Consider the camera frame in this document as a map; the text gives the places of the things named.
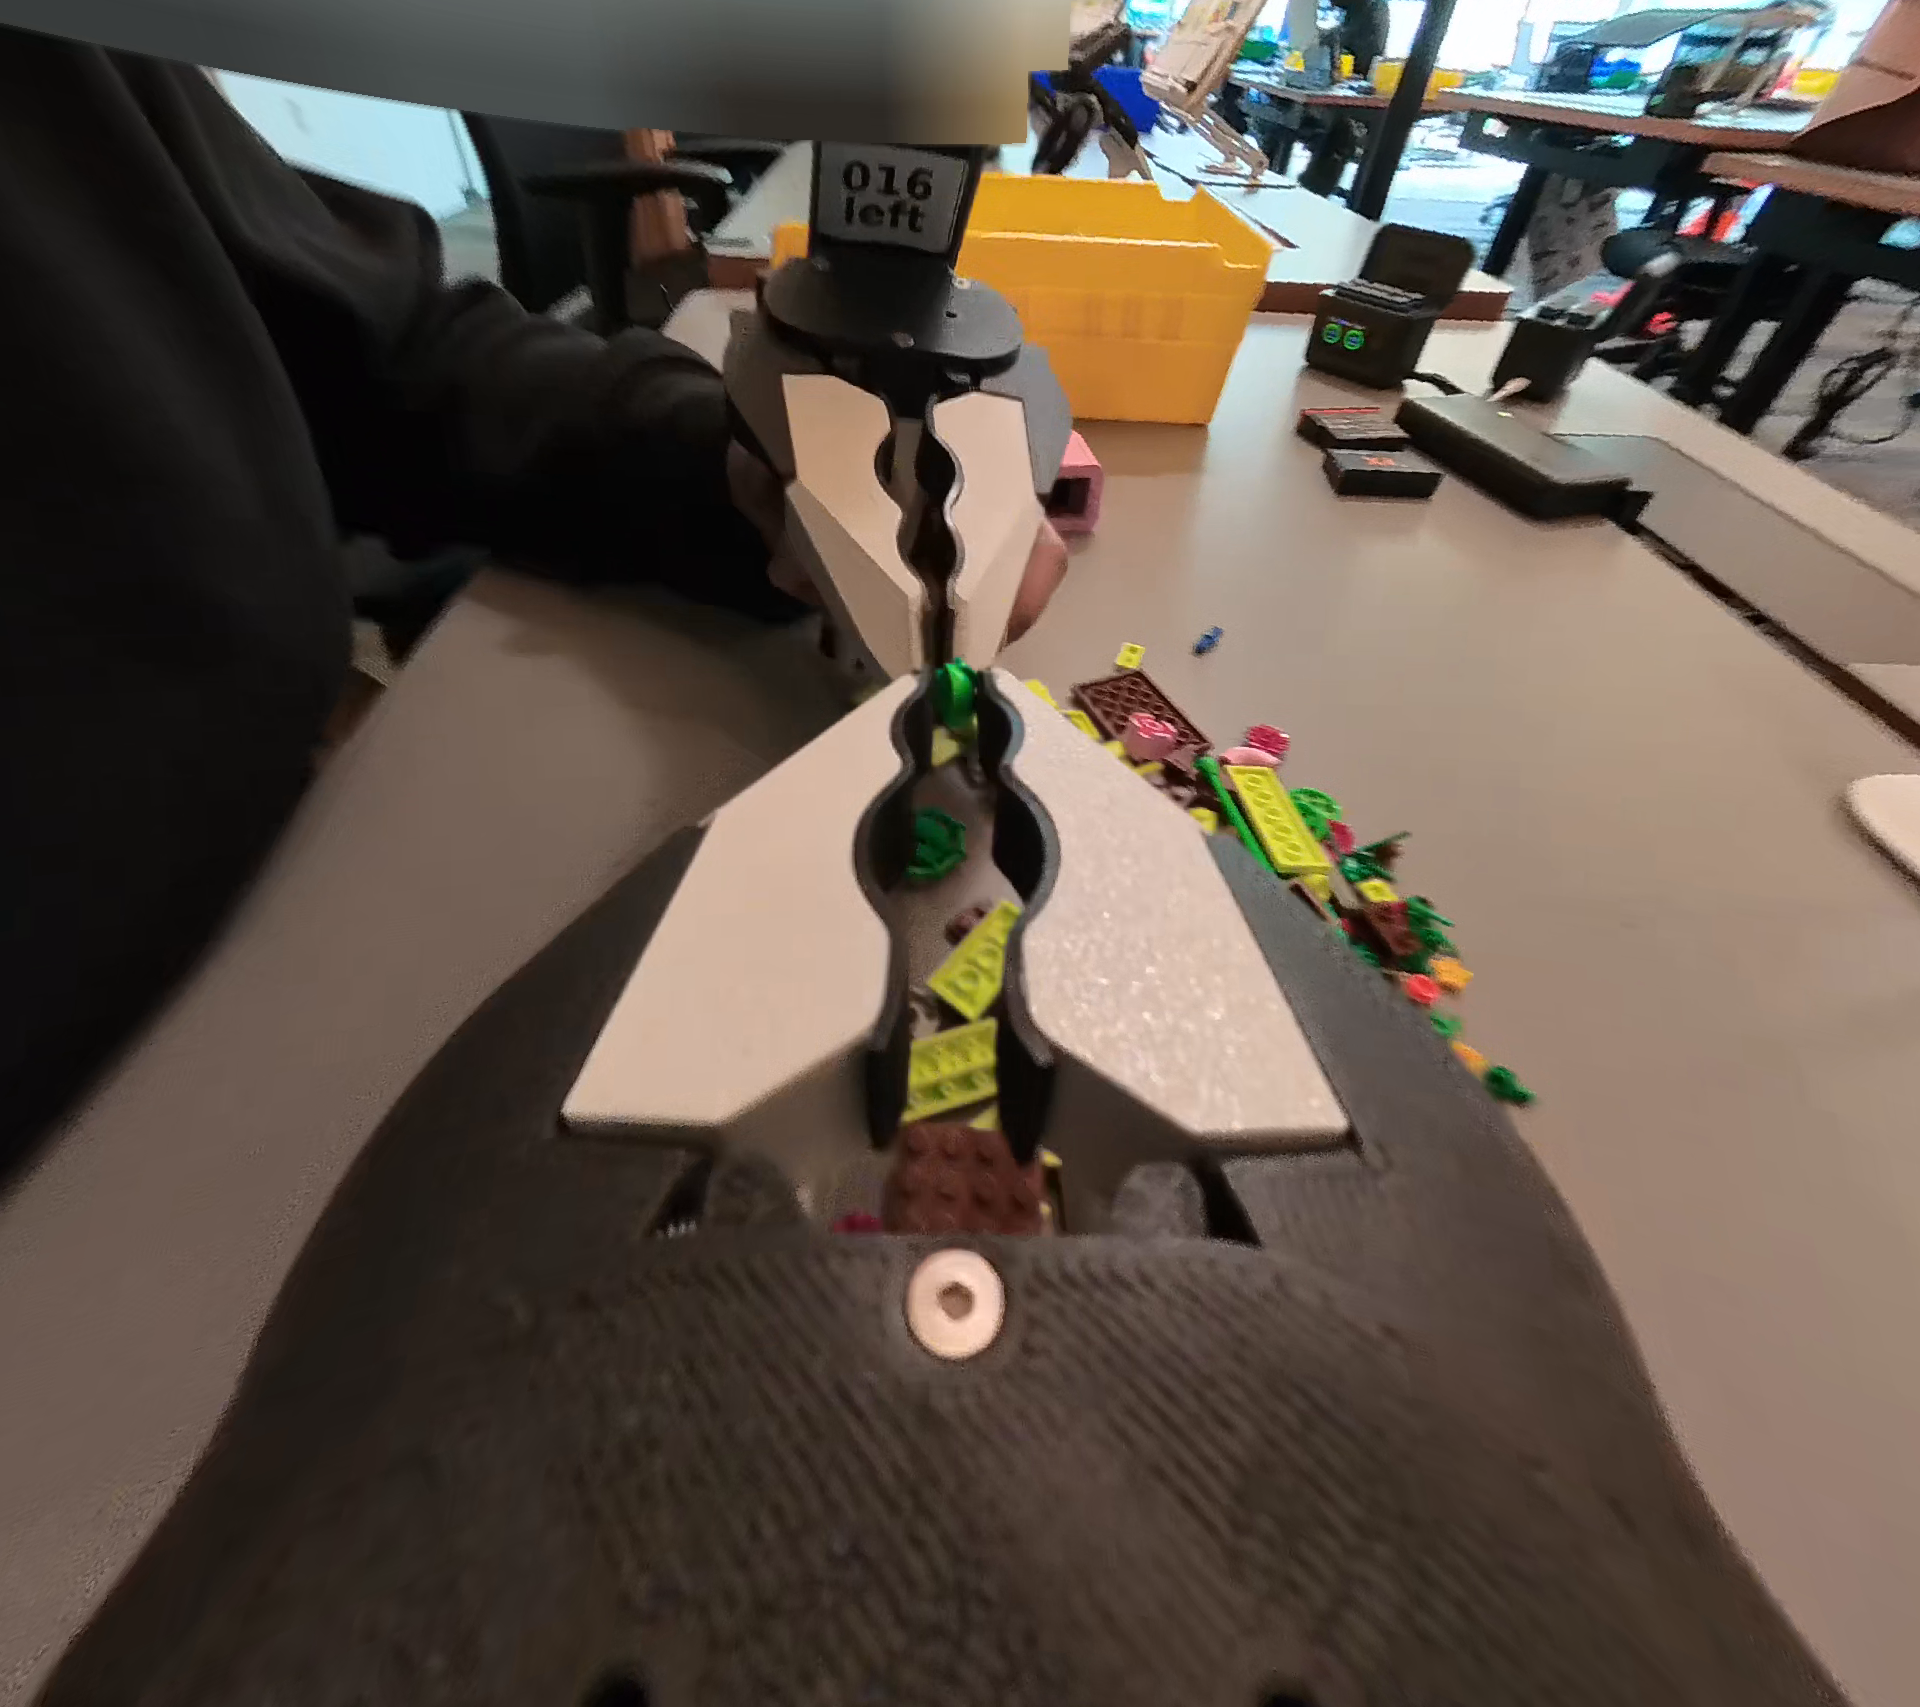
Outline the brown top background desk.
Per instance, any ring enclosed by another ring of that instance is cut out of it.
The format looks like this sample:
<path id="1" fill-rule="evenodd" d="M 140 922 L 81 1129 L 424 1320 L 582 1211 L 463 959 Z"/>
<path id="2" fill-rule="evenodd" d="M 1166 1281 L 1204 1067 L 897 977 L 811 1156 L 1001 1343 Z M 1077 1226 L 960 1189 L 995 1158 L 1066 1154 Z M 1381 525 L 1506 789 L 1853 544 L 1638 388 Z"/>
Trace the brown top background desk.
<path id="1" fill-rule="evenodd" d="M 1464 152 L 1523 166 L 1523 182 L 1480 255 L 1480 271 L 1492 277 L 1510 266 L 1553 179 L 1642 189 L 1660 216 L 1684 215 L 1700 199 L 1726 200 L 1742 185 L 1769 185 L 1776 194 L 1844 205 L 1868 222 L 1881 216 L 1885 227 L 1918 222 L 1918 186 L 1908 177 L 1893 179 L 1893 205 L 1870 205 L 1864 186 L 1811 185 L 1813 159 L 1797 152 L 1797 141 L 1817 118 L 1802 101 L 1664 118 L 1649 115 L 1639 98 L 1616 94 L 1443 89 L 1416 109 L 1416 118 L 1439 115 L 1461 115 Z"/>

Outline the black power brick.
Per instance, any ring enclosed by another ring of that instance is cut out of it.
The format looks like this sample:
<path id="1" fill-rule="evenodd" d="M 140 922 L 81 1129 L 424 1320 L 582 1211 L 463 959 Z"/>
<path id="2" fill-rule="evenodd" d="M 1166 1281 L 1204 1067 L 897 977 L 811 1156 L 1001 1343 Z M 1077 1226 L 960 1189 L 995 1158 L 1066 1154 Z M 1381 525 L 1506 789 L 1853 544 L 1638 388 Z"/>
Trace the black power brick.
<path id="1" fill-rule="evenodd" d="M 1488 399 L 1409 395 L 1394 422 L 1418 455 L 1538 525 L 1605 518 L 1634 526 L 1654 500 L 1630 472 L 1519 422 Z"/>

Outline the black angular gadget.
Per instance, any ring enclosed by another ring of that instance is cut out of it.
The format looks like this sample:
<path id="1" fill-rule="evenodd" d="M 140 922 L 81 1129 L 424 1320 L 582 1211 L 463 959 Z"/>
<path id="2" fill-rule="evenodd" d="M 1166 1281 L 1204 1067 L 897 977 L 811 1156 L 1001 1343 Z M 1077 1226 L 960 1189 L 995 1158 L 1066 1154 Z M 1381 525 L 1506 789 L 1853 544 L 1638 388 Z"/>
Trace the black angular gadget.
<path id="1" fill-rule="evenodd" d="M 1066 177 L 1081 152 L 1095 142 L 1107 179 L 1152 182 L 1155 170 L 1140 142 L 1140 118 L 1114 94 L 1100 70 L 1066 67 L 1025 76 L 1025 109 L 1033 134 L 1033 177 Z"/>

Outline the black charging case green lights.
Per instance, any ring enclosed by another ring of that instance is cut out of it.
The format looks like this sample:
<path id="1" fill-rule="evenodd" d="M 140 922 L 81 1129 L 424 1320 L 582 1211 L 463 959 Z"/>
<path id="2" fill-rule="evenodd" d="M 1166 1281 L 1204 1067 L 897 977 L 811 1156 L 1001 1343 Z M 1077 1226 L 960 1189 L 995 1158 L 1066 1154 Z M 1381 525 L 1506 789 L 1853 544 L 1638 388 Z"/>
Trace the black charging case green lights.
<path id="1" fill-rule="evenodd" d="M 1377 227 L 1358 274 L 1322 288 L 1306 369 L 1373 392 L 1401 391 L 1472 262 L 1476 248 L 1464 236 Z"/>

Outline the wooden easel stand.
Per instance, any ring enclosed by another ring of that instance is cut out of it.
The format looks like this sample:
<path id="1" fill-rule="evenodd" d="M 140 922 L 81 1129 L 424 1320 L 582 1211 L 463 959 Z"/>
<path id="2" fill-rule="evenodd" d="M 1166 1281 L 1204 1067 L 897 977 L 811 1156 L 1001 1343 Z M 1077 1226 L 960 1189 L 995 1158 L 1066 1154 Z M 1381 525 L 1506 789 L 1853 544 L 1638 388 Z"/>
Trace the wooden easel stand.
<path id="1" fill-rule="evenodd" d="M 1215 98 L 1187 89 L 1155 67 L 1126 67 L 1096 50 L 1089 61 L 1103 101 L 1103 134 L 1139 170 L 1163 170 L 1192 186 L 1265 189 L 1287 186 L 1289 177 L 1262 142 L 1233 129 Z"/>

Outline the person's left hand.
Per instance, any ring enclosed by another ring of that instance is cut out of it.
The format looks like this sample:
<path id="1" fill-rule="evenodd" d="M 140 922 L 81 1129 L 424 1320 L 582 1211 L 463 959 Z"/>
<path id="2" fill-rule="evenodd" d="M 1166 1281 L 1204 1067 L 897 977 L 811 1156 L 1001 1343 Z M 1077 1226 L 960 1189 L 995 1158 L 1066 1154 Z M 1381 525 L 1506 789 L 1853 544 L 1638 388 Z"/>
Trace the person's left hand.
<path id="1" fill-rule="evenodd" d="M 764 570 L 771 584 L 814 613 L 823 609 L 823 596 L 785 532 L 785 494 L 779 476 L 752 451 L 730 441 L 727 489 L 731 507 L 749 518 L 749 525 L 753 525 L 753 532 L 764 547 Z M 1065 539 L 1051 521 L 1041 521 L 1029 548 L 1010 617 L 1001 625 L 997 647 L 1022 639 L 1036 625 L 1054 594 L 1062 588 L 1066 568 L 1069 553 Z"/>

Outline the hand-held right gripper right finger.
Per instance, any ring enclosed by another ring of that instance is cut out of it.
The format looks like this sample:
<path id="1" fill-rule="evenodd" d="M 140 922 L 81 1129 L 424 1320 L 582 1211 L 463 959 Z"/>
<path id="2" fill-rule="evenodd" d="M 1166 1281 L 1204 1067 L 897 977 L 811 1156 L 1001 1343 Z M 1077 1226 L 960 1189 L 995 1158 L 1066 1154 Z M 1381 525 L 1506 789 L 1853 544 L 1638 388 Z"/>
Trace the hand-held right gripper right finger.
<path id="1" fill-rule="evenodd" d="M 982 669 L 974 694 L 992 857 L 1019 897 L 995 1016 L 1014 1156 L 1136 1167 L 1346 1141 L 1218 834 L 1012 672 Z"/>

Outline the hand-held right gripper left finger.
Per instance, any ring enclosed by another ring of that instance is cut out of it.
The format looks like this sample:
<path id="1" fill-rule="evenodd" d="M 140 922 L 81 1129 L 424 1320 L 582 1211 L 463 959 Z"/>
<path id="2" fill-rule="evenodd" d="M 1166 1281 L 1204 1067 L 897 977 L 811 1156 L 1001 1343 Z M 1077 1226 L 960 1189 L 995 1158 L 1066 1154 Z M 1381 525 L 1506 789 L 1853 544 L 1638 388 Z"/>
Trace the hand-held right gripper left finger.
<path id="1" fill-rule="evenodd" d="M 886 880 L 856 850 L 910 793 L 900 676 L 707 816 L 563 1101 L 576 1136 L 856 1149 L 860 1059 L 900 1005 Z"/>

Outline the person's left forearm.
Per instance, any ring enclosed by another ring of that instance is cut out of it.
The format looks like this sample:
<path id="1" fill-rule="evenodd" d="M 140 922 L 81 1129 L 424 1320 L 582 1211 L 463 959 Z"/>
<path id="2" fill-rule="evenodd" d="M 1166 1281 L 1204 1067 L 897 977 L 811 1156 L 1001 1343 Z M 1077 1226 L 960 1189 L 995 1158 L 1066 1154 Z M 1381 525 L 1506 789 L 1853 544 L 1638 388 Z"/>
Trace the person's left forearm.
<path id="1" fill-rule="evenodd" d="M 329 491 L 398 554 L 468 547 L 576 588 L 659 588 L 785 621 L 818 603 L 782 480 L 731 432 L 722 373 L 650 330 L 538 319 L 435 288 L 327 432 Z"/>

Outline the person's black jacket torso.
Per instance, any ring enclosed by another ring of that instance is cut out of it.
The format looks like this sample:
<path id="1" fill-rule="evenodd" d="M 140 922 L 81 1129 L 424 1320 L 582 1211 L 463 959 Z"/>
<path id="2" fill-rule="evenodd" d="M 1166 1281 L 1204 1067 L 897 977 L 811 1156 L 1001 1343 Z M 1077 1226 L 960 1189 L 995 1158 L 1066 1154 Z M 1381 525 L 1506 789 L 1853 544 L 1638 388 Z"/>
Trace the person's black jacket torso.
<path id="1" fill-rule="evenodd" d="M 198 67 L 2 31 L 2 1173 L 221 930 L 351 658 L 338 429 L 445 292 L 417 204 Z"/>

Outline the pile of colourful toy bricks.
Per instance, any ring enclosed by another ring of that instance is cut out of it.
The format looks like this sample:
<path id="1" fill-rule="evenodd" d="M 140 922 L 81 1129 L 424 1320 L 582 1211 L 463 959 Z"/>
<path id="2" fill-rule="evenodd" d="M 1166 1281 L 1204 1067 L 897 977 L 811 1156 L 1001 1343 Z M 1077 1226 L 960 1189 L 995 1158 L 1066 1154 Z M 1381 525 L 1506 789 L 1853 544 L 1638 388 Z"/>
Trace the pile of colourful toy bricks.
<path id="1" fill-rule="evenodd" d="M 914 804 L 932 778 L 937 731 L 923 694 L 908 734 L 914 782 L 874 808 L 877 823 L 860 831 L 860 875 L 886 889 L 919 885 L 937 846 L 932 823 Z M 1329 1156 L 1358 1149 L 1373 1126 L 1358 1115 L 1366 1071 L 1385 1071 L 1388 1088 L 1403 1075 L 1416 1093 L 1455 1095 L 1464 1075 L 1492 1097 L 1524 1103 L 1531 1095 L 1468 1048 L 1438 1001 L 1468 985 L 1450 926 L 1423 900 L 1401 900 L 1388 887 L 1388 846 L 1351 848 L 1336 808 L 1322 793 L 1294 793 L 1269 754 L 1251 741 L 1218 753 L 1139 676 L 1110 676 L 1081 691 L 1065 714 L 1082 736 L 1185 811 L 1226 850 L 1221 863 L 1237 904 L 1274 968 L 1279 983 L 1348 1119 L 1346 1141 L 1298 1154 L 1187 1154 L 1136 1167 L 1069 1167 L 1051 1145 L 1019 1162 L 997 1119 L 995 1059 L 1001 964 L 1019 897 L 995 865 L 995 782 L 978 743 L 960 749 L 989 828 L 989 865 L 1010 887 L 949 949 L 923 983 L 923 1000 L 947 1007 L 947 1030 L 908 1034 L 916 996 L 889 1011 L 890 1026 L 867 1051 L 867 1095 L 874 1141 L 890 1148 L 882 1199 L 871 1226 L 910 1236 L 1036 1236 L 1047 1224 L 1089 1229 L 1117 1204 L 1140 1167 L 1192 1167 L 1199 1174 L 1237 1162 Z"/>

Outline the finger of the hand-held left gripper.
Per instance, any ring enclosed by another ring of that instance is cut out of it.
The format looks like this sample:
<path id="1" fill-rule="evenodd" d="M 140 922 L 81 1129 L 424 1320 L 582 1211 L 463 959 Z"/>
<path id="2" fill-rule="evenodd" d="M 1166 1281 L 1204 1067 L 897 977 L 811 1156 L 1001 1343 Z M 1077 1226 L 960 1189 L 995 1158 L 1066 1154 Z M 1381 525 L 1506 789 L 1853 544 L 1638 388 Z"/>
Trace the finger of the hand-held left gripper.
<path id="1" fill-rule="evenodd" d="M 901 507 L 877 476 L 893 441 L 881 395 L 826 373 L 785 373 L 790 542 L 836 631 L 886 680 L 926 666 L 926 590 L 900 553 Z"/>
<path id="2" fill-rule="evenodd" d="M 1017 399 L 932 400 L 922 433 L 923 581 L 937 661 L 997 658 L 1041 526 Z"/>

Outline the white stand base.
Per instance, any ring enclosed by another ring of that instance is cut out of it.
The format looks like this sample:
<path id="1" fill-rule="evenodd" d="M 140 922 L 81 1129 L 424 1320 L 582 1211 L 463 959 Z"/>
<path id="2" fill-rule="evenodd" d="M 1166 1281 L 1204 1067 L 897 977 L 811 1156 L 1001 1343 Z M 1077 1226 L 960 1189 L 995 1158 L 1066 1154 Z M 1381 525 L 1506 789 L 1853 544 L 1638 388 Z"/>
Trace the white stand base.
<path id="1" fill-rule="evenodd" d="M 1904 878 L 1920 878 L 1918 773 L 1860 778 L 1841 795 L 1849 823 L 1876 848 Z"/>

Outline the black office chair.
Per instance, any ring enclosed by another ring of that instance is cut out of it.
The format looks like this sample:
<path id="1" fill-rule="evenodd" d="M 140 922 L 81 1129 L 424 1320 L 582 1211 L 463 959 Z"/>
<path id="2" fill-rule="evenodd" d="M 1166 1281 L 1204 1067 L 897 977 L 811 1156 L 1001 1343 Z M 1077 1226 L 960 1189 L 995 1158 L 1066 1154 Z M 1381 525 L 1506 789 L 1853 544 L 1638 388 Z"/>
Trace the black office chair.
<path id="1" fill-rule="evenodd" d="M 731 211 L 731 177 L 701 159 L 635 159 L 620 131 L 460 113 L 483 170 L 505 292 L 593 334 L 659 330 L 704 282 L 704 236 Z M 635 262 L 633 216 L 679 215 L 685 238 Z"/>

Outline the brown cardboard box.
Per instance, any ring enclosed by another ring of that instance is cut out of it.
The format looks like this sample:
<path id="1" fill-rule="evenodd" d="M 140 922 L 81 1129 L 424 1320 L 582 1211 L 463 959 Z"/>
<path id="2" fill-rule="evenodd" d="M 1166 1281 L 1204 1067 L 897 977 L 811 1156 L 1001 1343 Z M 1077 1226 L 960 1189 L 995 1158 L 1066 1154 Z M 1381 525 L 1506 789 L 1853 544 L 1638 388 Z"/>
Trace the brown cardboard box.
<path id="1" fill-rule="evenodd" d="M 1887 0 L 1787 157 L 1918 177 L 1918 0 Z"/>

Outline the yellow plastic bin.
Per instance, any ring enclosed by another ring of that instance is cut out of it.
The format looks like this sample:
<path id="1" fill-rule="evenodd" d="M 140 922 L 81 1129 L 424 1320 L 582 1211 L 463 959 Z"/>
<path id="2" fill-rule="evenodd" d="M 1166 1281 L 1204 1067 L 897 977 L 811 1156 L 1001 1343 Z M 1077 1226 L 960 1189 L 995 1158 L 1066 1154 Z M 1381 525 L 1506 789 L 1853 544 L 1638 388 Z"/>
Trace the yellow plastic bin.
<path id="1" fill-rule="evenodd" d="M 782 227 L 774 266 L 803 253 Z M 992 170 L 960 266 L 1006 297 L 1076 419 L 1213 419 L 1274 248 L 1209 193 Z"/>

